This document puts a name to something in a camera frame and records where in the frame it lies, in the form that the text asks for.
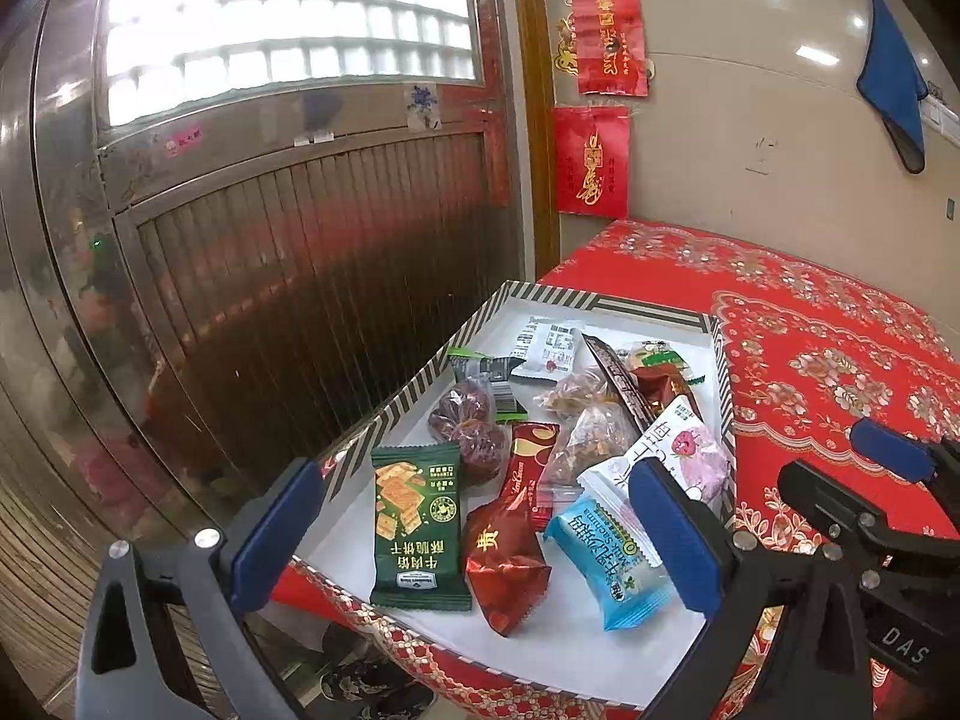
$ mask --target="blue gripper pad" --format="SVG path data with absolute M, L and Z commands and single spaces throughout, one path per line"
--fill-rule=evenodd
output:
M 265 501 L 269 506 L 230 565 L 229 605 L 234 614 L 267 604 L 296 546 L 320 513 L 325 485 L 315 461 L 306 461 L 277 493 L 275 488 L 282 484 L 281 476 L 267 495 L 248 503 L 234 518 L 237 522 L 248 507 L 256 512 Z
M 667 479 L 656 474 L 650 461 L 641 460 L 634 464 L 628 483 L 630 505 L 654 542 L 683 605 L 704 613 L 709 620 L 720 608 L 723 596 L 721 565 L 683 505 L 675 498 L 679 492 L 686 499 L 683 490 L 670 477 L 669 471 L 663 471 Z M 673 494 L 665 482 L 672 482 L 676 487 Z
M 862 418 L 850 431 L 853 451 L 916 484 L 933 476 L 933 461 L 920 442 L 891 430 L 872 419 Z

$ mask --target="white snack packet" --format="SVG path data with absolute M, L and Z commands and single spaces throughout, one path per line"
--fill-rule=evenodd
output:
M 568 322 L 530 317 L 517 336 L 517 345 L 511 354 L 511 357 L 522 357 L 525 362 L 515 367 L 510 375 L 554 382 L 570 375 L 583 328 L 584 324 L 579 320 Z
M 584 490 L 617 512 L 650 565 L 656 566 L 661 559 L 630 506 L 627 489 L 631 469 L 645 457 L 656 457 L 692 500 L 704 503 L 723 490 L 731 463 L 723 445 L 714 440 L 686 396 L 681 395 L 622 457 L 605 460 L 577 477 Z

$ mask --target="blue towel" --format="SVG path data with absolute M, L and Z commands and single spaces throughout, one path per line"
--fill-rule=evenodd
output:
M 918 173 L 925 165 L 918 102 L 928 87 L 886 2 L 873 1 L 870 46 L 856 88 L 883 118 L 904 167 Z

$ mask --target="metal screw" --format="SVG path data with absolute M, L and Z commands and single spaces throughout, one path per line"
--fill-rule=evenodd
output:
M 220 531 L 216 528 L 203 528 L 200 533 L 197 533 L 193 542 L 200 549 L 210 549 L 210 547 L 215 547 L 220 543 Z
M 840 549 L 839 544 L 824 544 L 821 549 L 827 560 L 840 560 L 843 557 L 843 550 Z
M 860 575 L 860 586 L 865 590 L 876 590 L 880 587 L 880 574 L 868 568 Z
M 128 541 L 114 541 L 109 548 L 109 555 L 114 560 L 123 557 L 127 552 L 130 552 L 130 543 Z
M 743 552 L 757 549 L 757 537 L 749 531 L 737 531 L 733 534 L 733 546 Z

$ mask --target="red envelope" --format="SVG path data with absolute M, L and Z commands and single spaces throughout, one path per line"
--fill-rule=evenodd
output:
M 626 218 L 630 189 L 630 109 L 554 108 L 557 210 Z
M 640 0 L 570 0 L 580 94 L 645 98 L 647 50 Z

